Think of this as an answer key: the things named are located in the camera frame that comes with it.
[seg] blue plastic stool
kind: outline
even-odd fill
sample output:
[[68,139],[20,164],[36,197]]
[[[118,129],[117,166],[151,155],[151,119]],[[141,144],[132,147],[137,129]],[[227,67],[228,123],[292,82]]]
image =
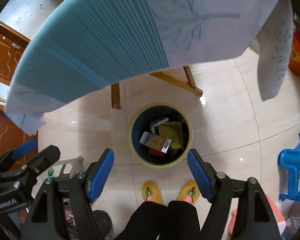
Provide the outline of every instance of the blue plastic stool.
[[280,194],[281,201],[286,199],[300,201],[300,190],[298,191],[300,172],[300,142],[294,150],[285,149],[279,153],[278,166],[288,170],[288,193]]

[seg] green packet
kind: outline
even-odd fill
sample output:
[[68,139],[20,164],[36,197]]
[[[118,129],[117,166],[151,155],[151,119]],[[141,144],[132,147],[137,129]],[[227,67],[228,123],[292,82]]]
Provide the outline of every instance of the green packet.
[[159,135],[171,139],[171,149],[183,150],[182,125],[181,122],[165,122],[158,126]]

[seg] trash can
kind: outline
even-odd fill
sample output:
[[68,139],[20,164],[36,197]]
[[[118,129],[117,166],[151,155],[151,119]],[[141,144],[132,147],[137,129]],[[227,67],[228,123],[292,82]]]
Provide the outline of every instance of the trash can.
[[[150,155],[149,147],[140,143],[145,131],[150,132],[152,121],[168,117],[169,121],[177,121],[182,124],[184,135],[184,150],[179,150],[172,157]],[[142,107],[132,118],[129,126],[129,145],[131,151],[137,155],[141,162],[147,166],[157,169],[164,169],[179,163],[188,153],[193,138],[192,126],[189,118],[179,108],[164,102],[150,103]]]

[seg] yellow rim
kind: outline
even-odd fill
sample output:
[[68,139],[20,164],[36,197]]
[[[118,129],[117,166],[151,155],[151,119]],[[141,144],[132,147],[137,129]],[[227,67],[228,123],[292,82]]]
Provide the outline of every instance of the yellow rim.
[[[186,123],[187,123],[188,128],[189,128],[189,141],[188,141],[188,145],[187,145],[184,153],[178,159],[176,159],[174,162],[168,163],[168,164],[165,164],[165,165],[155,165],[155,164],[146,162],[144,159],[142,159],[138,155],[138,153],[136,152],[136,150],[134,149],[134,146],[132,144],[132,127],[133,127],[134,122],[136,121],[136,119],[139,117],[139,115],[142,112],[144,112],[146,109],[151,108],[153,106],[169,106],[169,107],[173,108],[174,110],[178,111],[184,117],[184,119],[186,120]],[[130,146],[131,151],[136,156],[138,156],[138,158],[139,158],[139,160],[141,161],[142,164],[144,164],[146,166],[149,166],[151,168],[155,168],[155,169],[169,168],[169,167],[172,167],[172,166],[176,165],[177,163],[181,162],[183,160],[183,158],[187,155],[188,151],[191,148],[192,139],[193,139],[192,126],[191,126],[191,123],[190,123],[190,120],[189,120],[188,116],[180,108],[178,108],[178,107],[176,107],[174,105],[171,105],[169,103],[165,103],[165,102],[155,102],[155,103],[150,103],[150,104],[147,104],[147,105],[143,106],[133,116],[133,118],[132,118],[132,120],[130,122],[130,125],[129,125],[129,146]]]

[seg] blue gripper pad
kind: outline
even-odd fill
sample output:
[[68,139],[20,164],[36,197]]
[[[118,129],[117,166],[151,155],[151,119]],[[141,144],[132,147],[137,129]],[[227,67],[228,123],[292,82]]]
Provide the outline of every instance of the blue gripper pad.
[[27,155],[29,152],[32,152],[37,147],[37,142],[33,139],[25,142],[19,147],[13,149],[11,158],[13,160],[19,160],[23,156]]
[[88,177],[86,180],[86,194],[91,203],[100,197],[113,163],[113,150],[105,149],[99,160],[91,163],[87,169],[86,173],[88,174]]
[[212,203],[213,198],[217,195],[217,185],[214,177],[216,171],[210,163],[202,160],[196,149],[191,149],[188,152],[187,161],[202,197]]

